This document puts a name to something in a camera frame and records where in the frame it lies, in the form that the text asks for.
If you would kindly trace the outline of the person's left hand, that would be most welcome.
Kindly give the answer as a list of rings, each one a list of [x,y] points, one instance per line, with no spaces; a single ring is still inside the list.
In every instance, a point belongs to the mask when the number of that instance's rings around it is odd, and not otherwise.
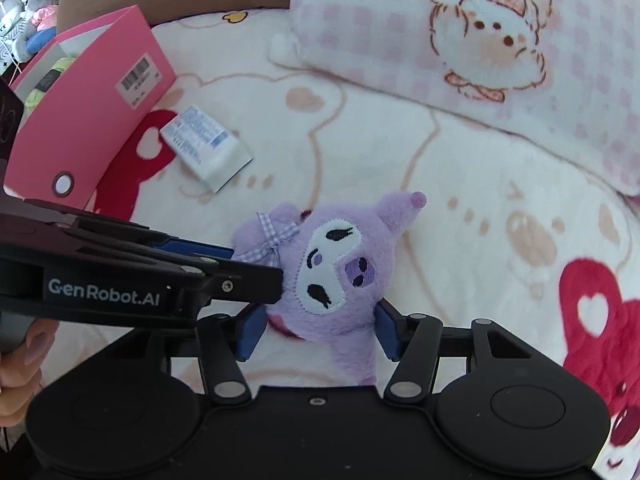
[[[52,348],[58,321],[38,318],[27,331],[25,341],[1,356],[0,422],[2,428],[17,426],[25,417],[41,382],[41,365]]]

